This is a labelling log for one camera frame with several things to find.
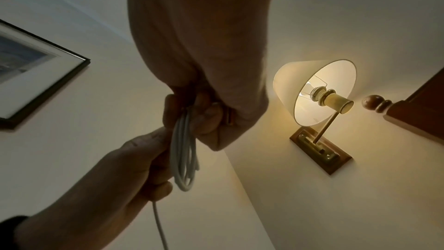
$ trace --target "lampshade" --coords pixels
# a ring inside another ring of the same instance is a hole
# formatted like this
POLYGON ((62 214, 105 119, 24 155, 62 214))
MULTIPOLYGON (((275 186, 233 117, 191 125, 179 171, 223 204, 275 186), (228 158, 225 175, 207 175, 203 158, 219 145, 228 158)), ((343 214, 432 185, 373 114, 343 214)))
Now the lampshade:
POLYGON ((325 86, 347 98, 355 81, 356 67, 348 60, 290 62, 277 71, 273 89, 299 125, 313 126, 335 111, 313 102, 311 90, 325 86))

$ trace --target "framed picture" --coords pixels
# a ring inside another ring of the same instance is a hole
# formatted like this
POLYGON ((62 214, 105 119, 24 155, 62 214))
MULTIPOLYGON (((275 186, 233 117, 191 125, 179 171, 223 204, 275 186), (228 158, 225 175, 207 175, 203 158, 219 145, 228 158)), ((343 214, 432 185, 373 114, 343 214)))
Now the framed picture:
POLYGON ((0 20, 0 129, 14 129, 89 63, 0 20))

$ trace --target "wooden knob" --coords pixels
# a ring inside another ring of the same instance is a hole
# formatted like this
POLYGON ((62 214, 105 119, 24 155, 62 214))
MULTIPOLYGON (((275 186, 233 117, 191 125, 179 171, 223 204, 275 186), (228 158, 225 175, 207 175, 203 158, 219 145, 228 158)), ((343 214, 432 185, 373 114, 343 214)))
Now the wooden knob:
POLYGON ((377 113, 383 113, 392 104, 392 101, 386 100, 379 95, 370 95, 362 100, 362 106, 365 109, 375 111, 377 113))

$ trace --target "white cord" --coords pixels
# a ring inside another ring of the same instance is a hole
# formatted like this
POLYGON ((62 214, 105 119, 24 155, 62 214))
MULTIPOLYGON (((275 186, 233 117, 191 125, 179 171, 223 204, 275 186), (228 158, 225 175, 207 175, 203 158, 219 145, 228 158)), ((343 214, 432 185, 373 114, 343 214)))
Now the white cord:
MULTIPOLYGON (((196 139, 191 136, 190 123, 191 110, 184 111, 174 126, 173 138, 170 148, 170 167, 174 181, 180 190, 189 191, 194 183, 194 175, 199 170, 199 161, 196 155, 196 139)), ((162 240, 163 249, 168 250, 167 239, 160 224, 156 203, 153 202, 154 218, 162 240)))

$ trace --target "hand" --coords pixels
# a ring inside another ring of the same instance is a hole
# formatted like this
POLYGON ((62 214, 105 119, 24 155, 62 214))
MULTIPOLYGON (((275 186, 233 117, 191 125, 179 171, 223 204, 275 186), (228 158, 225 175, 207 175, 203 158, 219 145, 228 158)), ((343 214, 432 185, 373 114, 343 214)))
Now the hand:
POLYGON ((171 193, 170 141, 171 132, 160 128, 107 154, 58 201, 17 227, 20 249, 105 247, 148 201, 171 193))
POLYGON ((253 126, 268 106, 265 46, 270 0, 128 0, 131 32, 146 65, 175 93, 166 111, 193 104, 194 133, 221 150, 253 126), (217 122, 221 101, 234 126, 217 122), (212 115, 206 123, 203 118, 212 115))

